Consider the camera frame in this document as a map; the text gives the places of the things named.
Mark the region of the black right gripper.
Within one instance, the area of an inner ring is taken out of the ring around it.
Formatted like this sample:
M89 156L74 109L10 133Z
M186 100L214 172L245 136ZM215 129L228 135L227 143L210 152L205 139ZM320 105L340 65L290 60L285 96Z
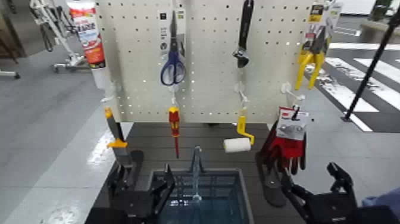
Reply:
M350 174L335 162L327 165L334 178L330 193L311 194L293 182L287 174L282 176L282 192L306 223L345 223L350 212L357 208L354 182Z

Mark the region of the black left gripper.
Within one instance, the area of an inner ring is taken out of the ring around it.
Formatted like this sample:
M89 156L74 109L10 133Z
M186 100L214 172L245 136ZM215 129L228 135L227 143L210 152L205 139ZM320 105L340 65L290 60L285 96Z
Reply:
M108 176L108 189L115 191L129 186L133 166L116 163ZM156 223L157 215L164 208L176 183L168 163L164 166L164 176L157 180L150 191L123 191L110 199L112 209L125 212L126 223Z

